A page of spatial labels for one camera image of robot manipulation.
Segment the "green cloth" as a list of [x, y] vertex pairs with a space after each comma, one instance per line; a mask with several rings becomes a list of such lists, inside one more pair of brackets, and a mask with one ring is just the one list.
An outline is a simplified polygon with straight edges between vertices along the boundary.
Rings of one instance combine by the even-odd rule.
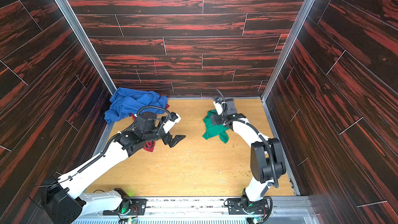
[[216, 116], [216, 110], [210, 110], [207, 112], [207, 116], [203, 119], [203, 122], [206, 127], [205, 133], [202, 137], [206, 140], [218, 136], [223, 143], [227, 143], [229, 141], [229, 136], [227, 134], [228, 127], [223, 125], [213, 125], [211, 122], [211, 117]]

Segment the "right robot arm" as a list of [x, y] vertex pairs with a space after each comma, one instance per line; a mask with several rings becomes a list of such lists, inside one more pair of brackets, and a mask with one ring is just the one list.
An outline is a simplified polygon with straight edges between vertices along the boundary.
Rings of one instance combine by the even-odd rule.
[[213, 100], [216, 110], [211, 122], [227, 127], [238, 134], [250, 147], [252, 179], [243, 190], [241, 201], [247, 207], [260, 203], [270, 188], [279, 187], [279, 179], [286, 174], [282, 143], [261, 133], [245, 115], [239, 114], [233, 99], [217, 97]]

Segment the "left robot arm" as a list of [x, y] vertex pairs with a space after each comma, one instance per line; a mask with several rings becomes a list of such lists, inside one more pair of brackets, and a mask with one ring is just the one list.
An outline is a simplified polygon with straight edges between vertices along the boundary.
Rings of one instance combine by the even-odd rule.
[[170, 134], [181, 120], [178, 114], [167, 112], [158, 118], [147, 109], [140, 109], [134, 122], [112, 136], [95, 157], [58, 178], [43, 182], [41, 204], [53, 223], [71, 224], [81, 216], [103, 211], [130, 212], [130, 197], [120, 188], [93, 194], [85, 190], [111, 168], [143, 149], [146, 143], [162, 140], [173, 148], [185, 138]]

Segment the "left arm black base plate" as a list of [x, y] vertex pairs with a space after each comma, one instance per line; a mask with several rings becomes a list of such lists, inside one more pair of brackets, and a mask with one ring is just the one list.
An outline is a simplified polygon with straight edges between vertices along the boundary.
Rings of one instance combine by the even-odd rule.
[[143, 216], [146, 211], [147, 199], [132, 198], [122, 200], [121, 204], [113, 211], [103, 211], [104, 216]]

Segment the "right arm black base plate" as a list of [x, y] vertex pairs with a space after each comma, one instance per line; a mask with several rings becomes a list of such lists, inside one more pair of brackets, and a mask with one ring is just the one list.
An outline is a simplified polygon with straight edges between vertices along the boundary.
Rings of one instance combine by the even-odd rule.
[[269, 199], [250, 202], [242, 198], [228, 198], [223, 205], [227, 208], [229, 215], [267, 215], [272, 208]]

